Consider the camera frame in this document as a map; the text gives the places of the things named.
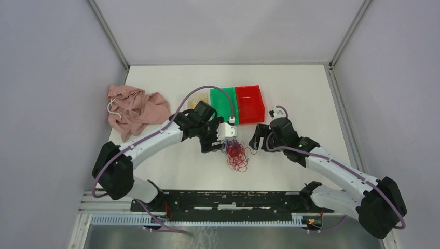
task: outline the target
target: red box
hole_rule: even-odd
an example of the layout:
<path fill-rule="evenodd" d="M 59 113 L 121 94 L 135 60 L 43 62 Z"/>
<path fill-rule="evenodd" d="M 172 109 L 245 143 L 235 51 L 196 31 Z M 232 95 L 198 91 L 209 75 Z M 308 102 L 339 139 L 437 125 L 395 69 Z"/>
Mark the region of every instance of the red box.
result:
<path fill-rule="evenodd" d="M 235 87 L 239 123 L 264 122 L 264 103 L 260 86 Z"/>

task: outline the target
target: pink cloth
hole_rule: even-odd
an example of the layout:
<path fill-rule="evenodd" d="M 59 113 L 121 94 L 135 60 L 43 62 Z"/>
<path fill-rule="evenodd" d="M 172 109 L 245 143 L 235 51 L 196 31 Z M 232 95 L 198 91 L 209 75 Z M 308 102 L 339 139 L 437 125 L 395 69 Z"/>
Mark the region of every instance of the pink cloth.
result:
<path fill-rule="evenodd" d="M 150 123 L 163 123 L 171 116 L 170 103 L 155 92 L 145 95 L 145 91 L 132 86 L 110 86 L 108 99 L 115 99 L 108 122 L 121 133 L 125 142 L 129 133 L 139 136 Z"/>

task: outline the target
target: plastic bin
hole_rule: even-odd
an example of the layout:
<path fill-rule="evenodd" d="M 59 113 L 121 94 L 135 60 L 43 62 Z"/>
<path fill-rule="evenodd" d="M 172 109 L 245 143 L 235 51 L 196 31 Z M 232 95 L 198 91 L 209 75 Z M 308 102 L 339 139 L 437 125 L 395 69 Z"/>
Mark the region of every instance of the plastic bin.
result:
<path fill-rule="evenodd" d="M 235 124 L 238 124 L 239 121 L 239 113 L 238 113 L 238 107 L 237 107 L 237 98 L 235 94 L 235 88 L 229 87 L 229 88 L 222 88 L 232 99 L 233 107 L 234 107 L 234 116 L 235 116 Z M 231 116 L 231 106 L 229 104 L 228 98 L 217 89 L 211 89 L 210 90 L 210 97 L 211 97 L 211 106 L 214 107 L 219 117 L 224 117 L 225 121 L 229 121 L 229 117 Z"/>
<path fill-rule="evenodd" d="M 240 123 L 264 122 L 265 108 L 260 86 L 235 87 Z"/>

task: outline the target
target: pile of rubber bands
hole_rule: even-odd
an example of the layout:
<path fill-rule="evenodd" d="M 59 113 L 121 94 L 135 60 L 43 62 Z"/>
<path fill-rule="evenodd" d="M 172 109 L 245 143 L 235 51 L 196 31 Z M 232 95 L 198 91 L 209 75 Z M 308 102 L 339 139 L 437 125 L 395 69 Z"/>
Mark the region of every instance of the pile of rubber bands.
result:
<path fill-rule="evenodd" d="M 244 147 L 243 141 L 237 141 L 235 139 L 226 141 L 222 152 L 228 154 L 227 162 L 232 170 L 241 173 L 248 170 L 249 158 L 246 156 L 246 149 L 248 149 L 253 155 L 257 154 L 257 152 L 253 153 L 249 147 Z"/>

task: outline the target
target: tabletop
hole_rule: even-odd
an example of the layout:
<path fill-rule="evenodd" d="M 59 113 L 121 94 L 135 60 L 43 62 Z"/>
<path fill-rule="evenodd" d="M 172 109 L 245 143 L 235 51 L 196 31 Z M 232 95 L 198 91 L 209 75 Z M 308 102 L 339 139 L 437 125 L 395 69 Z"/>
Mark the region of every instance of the tabletop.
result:
<path fill-rule="evenodd" d="M 274 105 L 282 105 L 300 136 L 314 139 L 335 158 L 349 162 L 323 65 L 132 66 L 126 85 L 144 89 L 146 93 L 161 93 L 170 102 L 171 113 L 189 92 L 200 86 L 259 85 L 266 107 L 265 123 L 271 121 L 267 111 Z M 141 135 L 158 126 L 147 126 Z M 256 124 L 237 125 L 237 140 L 247 144 L 255 127 Z M 109 141 L 122 143 L 115 129 Z M 153 181 L 161 189 L 300 191 L 311 181 L 340 189 L 324 176 L 289 161 L 282 153 L 260 149 L 255 155 L 249 152 L 247 155 L 247 171 L 240 173 L 229 168 L 226 154 L 220 151 L 202 154 L 198 139 L 188 139 L 148 158 L 134 175 Z"/>

